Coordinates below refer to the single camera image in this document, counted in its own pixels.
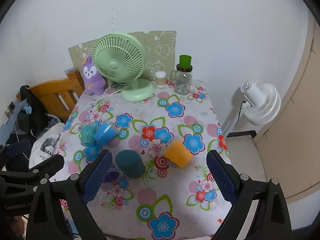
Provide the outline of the black clothes pile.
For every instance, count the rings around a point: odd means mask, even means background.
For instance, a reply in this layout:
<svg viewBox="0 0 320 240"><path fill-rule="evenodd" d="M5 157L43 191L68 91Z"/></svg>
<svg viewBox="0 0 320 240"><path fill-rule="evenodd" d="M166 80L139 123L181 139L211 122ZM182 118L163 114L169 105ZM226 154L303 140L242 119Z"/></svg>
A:
<svg viewBox="0 0 320 240"><path fill-rule="evenodd" d="M6 143L10 145L27 140L30 146L27 150L7 160L5 168L12 172L27 172L29 170L31 148L38 135L49 124L48 111L40 99L31 91L30 86L21 86L20 96L22 105L15 119L14 130Z"/></svg>

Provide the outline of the floral plastic tablecloth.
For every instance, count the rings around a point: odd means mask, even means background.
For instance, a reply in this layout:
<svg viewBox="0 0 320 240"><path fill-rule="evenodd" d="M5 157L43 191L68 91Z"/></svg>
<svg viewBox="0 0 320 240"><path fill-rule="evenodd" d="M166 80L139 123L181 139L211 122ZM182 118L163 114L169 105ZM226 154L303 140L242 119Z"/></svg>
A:
<svg viewBox="0 0 320 240"><path fill-rule="evenodd" d="M224 200L206 163L216 150L229 161L227 145L203 82L193 81L190 92L174 92L172 82L149 98L129 102L113 84L101 96L83 94L65 127L55 152L65 165L54 180L65 180L93 163L104 146L80 142L83 122L109 122L118 135L105 146L113 155L136 151L144 165L142 177L120 171L117 181L102 184L88 208L106 234L135 239L186 239L212 236L231 208ZM180 140L193 155L184 168L164 156Z"/></svg>

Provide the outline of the purple plush toy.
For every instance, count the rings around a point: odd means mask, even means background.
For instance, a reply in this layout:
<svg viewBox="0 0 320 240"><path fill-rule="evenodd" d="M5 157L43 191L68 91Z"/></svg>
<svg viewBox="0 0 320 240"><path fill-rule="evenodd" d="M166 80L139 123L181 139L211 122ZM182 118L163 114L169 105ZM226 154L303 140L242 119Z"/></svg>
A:
<svg viewBox="0 0 320 240"><path fill-rule="evenodd" d="M85 93L88 95L102 95L104 93L106 81L95 67L92 55L88 55L84 63L83 74Z"/></svg>

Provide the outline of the wooden chair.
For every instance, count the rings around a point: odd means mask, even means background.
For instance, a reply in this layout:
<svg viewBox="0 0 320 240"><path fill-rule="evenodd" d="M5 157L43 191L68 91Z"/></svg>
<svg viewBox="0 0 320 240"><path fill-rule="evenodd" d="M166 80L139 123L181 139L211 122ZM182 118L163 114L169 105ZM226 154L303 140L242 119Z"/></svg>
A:
<svg viewBox="0 0 320 240"><path fill-rule="evenodd" d="M47 81L32 87L22 86L16 98L31 105L34 121L48 121L50 114L67 121L84 90L80 72L71 70L63 80Z"/></svg>

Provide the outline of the cotton swab container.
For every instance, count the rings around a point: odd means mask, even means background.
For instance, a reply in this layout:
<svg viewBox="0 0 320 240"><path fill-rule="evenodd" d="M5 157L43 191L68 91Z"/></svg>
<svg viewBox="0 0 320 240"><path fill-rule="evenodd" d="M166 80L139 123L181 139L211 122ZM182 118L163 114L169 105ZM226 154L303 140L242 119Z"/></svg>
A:
<svg viewBox="0 0 320 240"><path fill-rule="evenodd" d="M167 77L165 71L155 72L155 83L157 88L163 88L166 85Z"/></svg>

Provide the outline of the teal glitter cup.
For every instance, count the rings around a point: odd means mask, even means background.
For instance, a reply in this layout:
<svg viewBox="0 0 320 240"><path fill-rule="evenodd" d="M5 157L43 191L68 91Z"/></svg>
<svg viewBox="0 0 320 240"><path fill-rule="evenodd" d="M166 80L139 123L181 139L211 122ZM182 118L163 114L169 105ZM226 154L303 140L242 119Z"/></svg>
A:
<svg viewBox="0 0 320 240"><path fill-rule="evenodd" d="M94 145L94 135L98 129L96 123L84 122L81 124L81 145L85 147L92 147Z"/></svg>

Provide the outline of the purple plastic cup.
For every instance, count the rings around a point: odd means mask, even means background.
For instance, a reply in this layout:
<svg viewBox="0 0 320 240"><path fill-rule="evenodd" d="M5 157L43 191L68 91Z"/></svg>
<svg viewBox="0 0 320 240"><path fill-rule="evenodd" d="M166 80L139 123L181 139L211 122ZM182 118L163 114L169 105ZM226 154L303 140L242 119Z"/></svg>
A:
<svg viewBox="0 0 320 240"><path fill-rule="evenodd" d="M120 171L116 165L112 164L108 170L106 177L103 180L103 184L110 184L117 181L120 177Z"/></svg>

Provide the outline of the orange plastic cup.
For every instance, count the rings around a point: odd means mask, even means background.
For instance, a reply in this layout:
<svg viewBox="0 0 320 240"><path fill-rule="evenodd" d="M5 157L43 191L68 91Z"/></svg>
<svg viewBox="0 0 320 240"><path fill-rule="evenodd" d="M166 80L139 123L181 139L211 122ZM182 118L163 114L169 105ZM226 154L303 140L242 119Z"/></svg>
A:
<svg viewBox="0 0 320 240"><path fill-rule="evenodd" d="M193 158L193 155L180 140L171 142L166 148L164 156L180 168L184 168Z"/></svg>

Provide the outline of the green plastic cup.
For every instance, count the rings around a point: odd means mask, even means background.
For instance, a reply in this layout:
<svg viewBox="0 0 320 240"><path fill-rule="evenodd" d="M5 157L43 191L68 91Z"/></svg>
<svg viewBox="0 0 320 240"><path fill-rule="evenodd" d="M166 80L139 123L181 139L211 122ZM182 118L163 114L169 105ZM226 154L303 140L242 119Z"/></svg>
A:
<svg viewBox="0 0 320 240"><path fill-rule="evenodd" d="M179 66L182 69L190 69L191 68L191 59L190 55L180 55L179 57Z"/></svg>

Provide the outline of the white standing fan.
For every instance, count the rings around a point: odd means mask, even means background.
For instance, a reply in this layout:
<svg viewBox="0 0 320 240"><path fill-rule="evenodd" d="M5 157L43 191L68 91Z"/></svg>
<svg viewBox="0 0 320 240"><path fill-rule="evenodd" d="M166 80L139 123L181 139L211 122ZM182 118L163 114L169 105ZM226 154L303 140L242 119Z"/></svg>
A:
<svg viewBox="0 0 320 240"><path fill-rule="evenodd" d="M264 126L278 115L281 108L280 94L270 83L256 83L247 80L240 86L240 92L245 100L240 104L237 115L226 128L222 129L225 138L232 132L243 115L250 124Z"/></svg>

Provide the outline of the blue plastic cup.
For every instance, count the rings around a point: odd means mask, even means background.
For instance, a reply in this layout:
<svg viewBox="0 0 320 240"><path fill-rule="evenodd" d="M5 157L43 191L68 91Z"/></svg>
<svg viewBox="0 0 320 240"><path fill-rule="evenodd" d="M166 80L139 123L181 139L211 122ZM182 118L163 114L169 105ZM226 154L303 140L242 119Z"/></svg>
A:
<svg viewBox="0 0 320 240"><path fill-rule="evenodd" d="M93 135L95 141L101 145L108 144L118 135L117 130L109 122L103 122Z"/></svg>

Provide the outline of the dark teal cup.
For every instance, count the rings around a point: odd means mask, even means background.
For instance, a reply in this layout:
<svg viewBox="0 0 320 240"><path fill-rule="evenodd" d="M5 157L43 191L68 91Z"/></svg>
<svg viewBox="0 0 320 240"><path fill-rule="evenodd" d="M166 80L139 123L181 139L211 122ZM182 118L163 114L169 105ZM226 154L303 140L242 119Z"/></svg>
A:
<svg viewBox="0 0 320 240"><path fill-rule="evenodd" d="M115 161L118 168L129 178L137 179L145 173L145 165L136 151L122 150L116 155Z"/></svg>

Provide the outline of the glass mug jar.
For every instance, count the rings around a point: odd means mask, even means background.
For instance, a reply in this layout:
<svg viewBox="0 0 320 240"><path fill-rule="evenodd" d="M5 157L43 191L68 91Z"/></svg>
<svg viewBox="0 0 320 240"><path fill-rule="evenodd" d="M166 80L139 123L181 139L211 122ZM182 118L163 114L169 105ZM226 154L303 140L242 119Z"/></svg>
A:
<svg viewBox="0 0 320 240"><path fill-rule="evenodd" d="M176 69L170 73L170 80L174 84L174 92L180 95L187 95L191 88L193 67L182 68L180 64L176 65Z"/></svg>

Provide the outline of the white printed bag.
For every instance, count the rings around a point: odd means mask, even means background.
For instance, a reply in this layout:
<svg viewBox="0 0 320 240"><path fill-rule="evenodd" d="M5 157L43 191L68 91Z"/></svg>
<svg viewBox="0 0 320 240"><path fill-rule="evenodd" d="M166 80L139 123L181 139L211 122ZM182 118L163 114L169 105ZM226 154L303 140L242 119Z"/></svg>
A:
<svg viewBox="0 0 320 240"><path fill-rule="evenodd" d="M64 126L63 123L55 124L34 142L29 157L29 169L54 155Z"/></svg>

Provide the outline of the green desk fan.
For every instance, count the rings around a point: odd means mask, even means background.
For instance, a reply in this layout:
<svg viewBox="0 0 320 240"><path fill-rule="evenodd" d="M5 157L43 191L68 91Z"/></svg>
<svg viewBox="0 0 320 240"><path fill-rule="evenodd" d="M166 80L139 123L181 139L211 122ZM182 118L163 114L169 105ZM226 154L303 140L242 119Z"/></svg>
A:
<svg viewBox="0 0 320 240"><path fill-rule="evenodd" d="M123 84L123 99L141 101L154 93L155 85L141 78L145 70L146 54L134 36L126 33L103 36L95 45L92 58L102 76Z"/></svg>

